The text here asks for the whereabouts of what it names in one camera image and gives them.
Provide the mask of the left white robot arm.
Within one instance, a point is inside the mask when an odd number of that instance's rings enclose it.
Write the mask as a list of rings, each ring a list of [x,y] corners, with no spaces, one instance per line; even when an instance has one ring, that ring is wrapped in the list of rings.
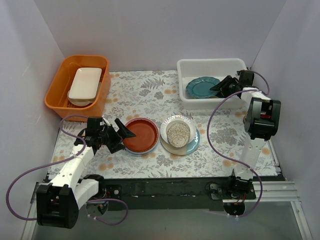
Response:
[[[125,148],[124,139],[135,137],[118,118],[115,123],[118,130],[104,117],[89,117],[86,128],[75,135],[71,159],[48,184],[40,185],[36,191],[36,220],[40,226],[71,229],[78,220],[81,207],[88,203],[102,202],[103,210],[111,201],[127,207],[124,201],[109,198],[103,176],[91,174],[81,177],[102,146],[113,154]]]

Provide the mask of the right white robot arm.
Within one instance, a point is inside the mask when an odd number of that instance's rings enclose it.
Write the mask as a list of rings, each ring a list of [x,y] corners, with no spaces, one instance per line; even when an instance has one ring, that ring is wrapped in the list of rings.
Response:
[[[275,136],[280,121],[281,102],[268,97],[267,92],[253,85],[256,71],[239,70],[238,77],[227,76],[217,85],[211,87],[218,96],[228,100],[239,97],[248,104],[243,119],[246,133],[244,148],[236,166],[225,183],[210,184],[211,198],[214,200],[244,200],[254,193],[253,179],[258,177],[254,168],[262,148]]]

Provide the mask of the teal scalloped plate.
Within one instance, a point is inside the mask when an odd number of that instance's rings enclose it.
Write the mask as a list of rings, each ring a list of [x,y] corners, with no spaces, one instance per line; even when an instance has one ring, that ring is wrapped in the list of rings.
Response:
[[[205,99],[215,97],[218,91],[211,90],[220,83],[220,80],[215,77],[203,76],[193,79],[186,86],[186,92],[193,98]]]

